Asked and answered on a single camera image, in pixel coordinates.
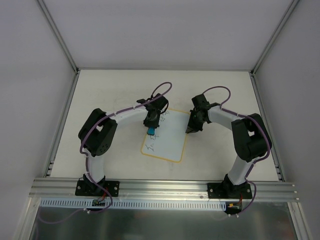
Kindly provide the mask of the blue black whiteboard eraser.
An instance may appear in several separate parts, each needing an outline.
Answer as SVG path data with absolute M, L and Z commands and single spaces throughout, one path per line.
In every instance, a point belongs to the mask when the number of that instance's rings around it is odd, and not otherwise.
M 156 129 L 154 127 L 149 127 L 147 130 L 149 136 L 154 136 L 156 134 Z

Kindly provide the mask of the yellow framed small whiteboard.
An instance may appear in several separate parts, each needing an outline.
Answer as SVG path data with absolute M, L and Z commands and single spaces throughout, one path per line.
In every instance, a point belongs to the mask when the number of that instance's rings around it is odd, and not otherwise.
M 168 109 L 160 115 L 159 127 L 154 135 L 145 135 L 140 152 L 156 159 L 180 163 L 187 142 L 186 129 L 190 114 Z

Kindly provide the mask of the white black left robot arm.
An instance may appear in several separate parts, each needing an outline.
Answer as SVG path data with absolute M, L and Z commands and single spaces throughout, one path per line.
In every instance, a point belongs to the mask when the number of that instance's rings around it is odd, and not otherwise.
M 136 104 L 114 113 L 100 108 L 94 109 L 78 133 L 80 153 L 85 155 L 85 173 L 77 181 L 76 196 L 102 196 L 108 191 L 116 196 L 111 186 L 116 181 L 107 181 L 103 155 L 112 145 L 116 130 L 123 126 L 141 122 L 147 127 L 147 134 L 154 135 L 160 116 L 169 106 L 169 101 L 161 94 L 147 99 L 139 99 Z

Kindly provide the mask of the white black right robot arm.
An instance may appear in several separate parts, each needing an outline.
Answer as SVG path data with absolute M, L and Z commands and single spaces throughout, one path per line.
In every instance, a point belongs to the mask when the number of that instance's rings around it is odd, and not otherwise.
M 203 124 L 219 124 L 232 132 L 236 159 L 231 170 L 220 183 L 208 183 L 209 199 L 245 199 L 253 198 L 251 184 L 247 180 L 254 164 L 270 154 L 272 142 L 262 117 L 258 113 L 241 115 L 225 109 L 219 103 L 209 103 L 204 94 L 191 99 L 185 133 L 197 133 L 203 130 Z

